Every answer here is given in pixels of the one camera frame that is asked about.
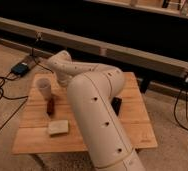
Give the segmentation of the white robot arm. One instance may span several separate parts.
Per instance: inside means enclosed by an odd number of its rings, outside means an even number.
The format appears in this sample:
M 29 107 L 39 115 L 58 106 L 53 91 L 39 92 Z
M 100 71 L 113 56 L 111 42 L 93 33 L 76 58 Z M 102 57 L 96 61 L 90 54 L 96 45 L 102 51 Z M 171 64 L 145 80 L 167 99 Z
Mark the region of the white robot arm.
M 63 50 L 47 61 L 67 99 L 96 171 L 146 171 L 111 101 L 125 85 L 121 69 L 74 62 Z

